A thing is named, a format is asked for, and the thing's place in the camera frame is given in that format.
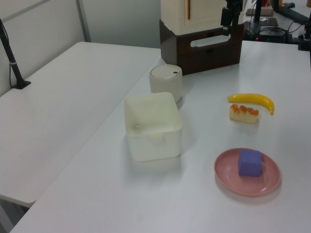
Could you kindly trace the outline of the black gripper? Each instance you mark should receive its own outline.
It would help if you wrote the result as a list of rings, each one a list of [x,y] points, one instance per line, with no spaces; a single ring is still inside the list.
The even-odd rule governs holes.
[[[239,23],[240,12],[243,9],[243,0],[226,0],[226,8],[222,9],[221,25],[223,27],[223,35],[229,36],[230,27],[230,10],[232,16],[232,26]]]

